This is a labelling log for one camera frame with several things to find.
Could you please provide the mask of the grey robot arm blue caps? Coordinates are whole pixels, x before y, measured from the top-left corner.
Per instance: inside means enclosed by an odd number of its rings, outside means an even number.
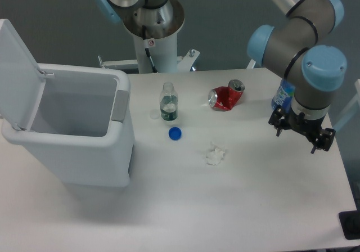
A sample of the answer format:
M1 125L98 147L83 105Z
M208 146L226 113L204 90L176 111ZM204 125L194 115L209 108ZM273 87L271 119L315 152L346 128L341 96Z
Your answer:
M133 36L141 73L183 70L177 56L177 34L185 21L177 0L95 0L113 23L123 23ZM263 25L250 37L247 54L295 87L291 106L277 106L269 123L278 133L302 134L314 150L328 151L335 130L322 128L335 92L342 85L347 60L320 40L344 17L340 0L272 0L288 18L282 29Z

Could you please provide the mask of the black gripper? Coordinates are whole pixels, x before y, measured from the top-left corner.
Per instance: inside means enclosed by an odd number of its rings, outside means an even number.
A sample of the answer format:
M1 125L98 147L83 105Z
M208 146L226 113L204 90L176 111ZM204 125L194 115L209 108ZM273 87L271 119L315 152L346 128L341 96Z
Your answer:
M313 145L310 153L314 154L316 150L328 151L335 139L336 130L322 128L324 118L323 116L317 120L308 120L303 112L297 115L292 109L286 112L282 107L277 106L268 123L276 129L277 137L285 130L292 130L304 136Z

